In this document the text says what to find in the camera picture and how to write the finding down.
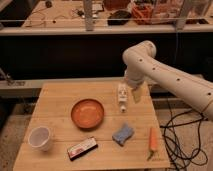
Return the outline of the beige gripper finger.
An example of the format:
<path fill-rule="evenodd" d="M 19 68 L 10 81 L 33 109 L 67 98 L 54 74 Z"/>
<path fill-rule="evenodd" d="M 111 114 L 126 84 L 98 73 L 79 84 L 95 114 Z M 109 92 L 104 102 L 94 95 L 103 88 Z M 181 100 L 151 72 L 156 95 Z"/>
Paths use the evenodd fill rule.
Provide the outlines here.
<path fill-rule="evenodd" d="M 142 89 L 140 87 L 132 90 L 132 95 L 135 103 L 139 103 L 142 96 Z"/>

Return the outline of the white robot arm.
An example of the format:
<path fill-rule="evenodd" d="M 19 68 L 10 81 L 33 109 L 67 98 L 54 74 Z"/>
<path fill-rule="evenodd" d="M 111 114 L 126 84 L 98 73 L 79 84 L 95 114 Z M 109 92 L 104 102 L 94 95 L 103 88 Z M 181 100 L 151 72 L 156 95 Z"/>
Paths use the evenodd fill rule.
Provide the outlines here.
<path fill-rule="evenodd" d="M 151 41 L 126 49 L 122 55 L 126 83 L 137 89 L 149 77 L 213 121 L 213 83 L 163 64 L 155 55 L 156 46 Z"/>

